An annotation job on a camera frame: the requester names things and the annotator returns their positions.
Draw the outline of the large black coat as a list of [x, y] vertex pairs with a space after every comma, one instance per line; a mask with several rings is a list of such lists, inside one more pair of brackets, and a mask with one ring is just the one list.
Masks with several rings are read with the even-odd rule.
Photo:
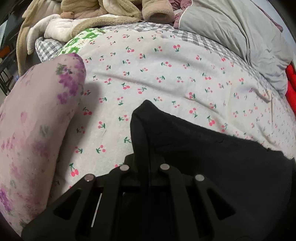
[[189, 123], [144, 101], [130, 122], [134, 166], [166, 163], [201, 173], [266, 229], [266, 240], [295, 240], [295, 160], [261, 144]]

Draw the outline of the pink floral rolled quilt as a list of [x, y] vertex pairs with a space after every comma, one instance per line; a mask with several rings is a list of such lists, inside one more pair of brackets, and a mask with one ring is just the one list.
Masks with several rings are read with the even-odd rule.
[[46, 208], [85, 77], [82, 58], [63, 54], [32, 66], [1, 105], [1, 214], [17, 234]]

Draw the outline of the cherry print bed sheet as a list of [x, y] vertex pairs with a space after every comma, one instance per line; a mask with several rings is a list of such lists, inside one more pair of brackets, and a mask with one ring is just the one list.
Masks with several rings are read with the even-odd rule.
[[132, 152], [132, 112], [150, 100], [196, 125], [295, 157], [295, 115], [263, 76], [224, 46], [167, 25], [91, 28], [67, 43], [38, 38], [41, 61], [77, 53], [84, 94], [64, 138], [51, 196]]

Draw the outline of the red plush toy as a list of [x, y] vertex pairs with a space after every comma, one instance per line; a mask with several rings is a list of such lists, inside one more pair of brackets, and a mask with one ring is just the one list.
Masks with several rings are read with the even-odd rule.
[[287, 92], [285, 94], [286, 99], [292, 108], [293, 112], [296, 113], [296, 88], [295, 88], [295, 69], [292, 64], [288, 65], [286, 70], [287, 75]]

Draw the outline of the beige fleece robe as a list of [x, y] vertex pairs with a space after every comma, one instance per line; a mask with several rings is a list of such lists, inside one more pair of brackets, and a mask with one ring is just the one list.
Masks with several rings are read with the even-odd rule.
[[22, 18], [16, 42], [19, 75], [41, 35], [68, 42], [88, 28], [140, 21], [170, 24], [175, 14], [169, 1], [32, 1]]

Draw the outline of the grey white duvet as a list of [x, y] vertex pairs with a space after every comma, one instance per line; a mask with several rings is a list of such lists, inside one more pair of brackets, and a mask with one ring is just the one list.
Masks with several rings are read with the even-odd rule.
[[287, 92], [292, 49], [278, 27], [252, 1], [181, 1], [175, 28], [228, 48], [258, 71], [280, 95]]

